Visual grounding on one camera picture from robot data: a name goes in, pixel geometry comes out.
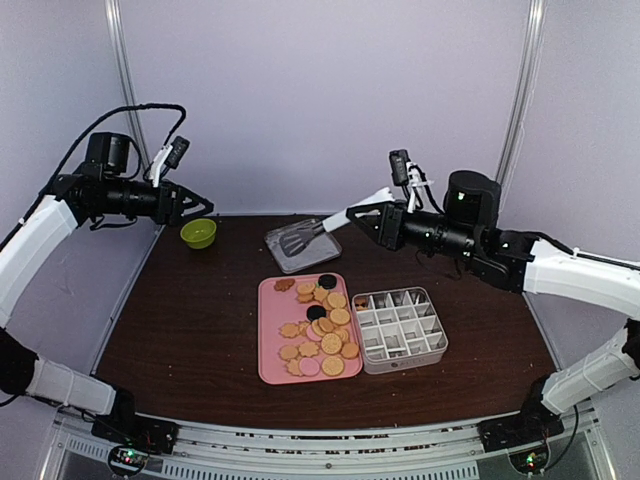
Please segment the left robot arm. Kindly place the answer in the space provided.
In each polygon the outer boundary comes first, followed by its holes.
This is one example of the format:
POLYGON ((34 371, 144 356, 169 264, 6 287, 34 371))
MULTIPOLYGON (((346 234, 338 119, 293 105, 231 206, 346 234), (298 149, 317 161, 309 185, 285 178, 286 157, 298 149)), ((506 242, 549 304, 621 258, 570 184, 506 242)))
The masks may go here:
MULTIPOLYGON (((3 326, 49 256, 86 221, 94 230, 107 215, 122 215, 129 224, 145 217, 157 225, 178 226, 213 212, 211 201, 163 177, 179 165, 188 140, 176 137, 163 146, 142 181, 126 173, 133 145, 124 134, 91 134, 84 161, 71 174, 54 175, 35 209, 2 242, 3 326)), ((7 330, 1 332, 1 390, 10 399, 28 396, 89 414, 123 444, 137 442, 144 433, 129 392, 44 358, 7 330)))

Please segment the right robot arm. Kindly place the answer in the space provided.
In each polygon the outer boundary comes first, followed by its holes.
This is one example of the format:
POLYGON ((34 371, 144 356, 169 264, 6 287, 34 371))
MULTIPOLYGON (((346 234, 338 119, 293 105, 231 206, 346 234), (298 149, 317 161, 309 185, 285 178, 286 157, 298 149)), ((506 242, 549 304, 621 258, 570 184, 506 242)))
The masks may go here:
POLYGON ((368 200, 347 218, 376 244, 397 251, 413 245, 428 256, 461 262, 481 281, 513 293, 548 294, 626 316, 625 325, 573 365, 536 380, 520 411, 484 421, 481 435, 530 442, 579 402, 639 376, 639 265, 585 254, 552 237, 497 226, 500 185, 483 174, 452 173, 440 213, 410 211, 404 201, 368 200))

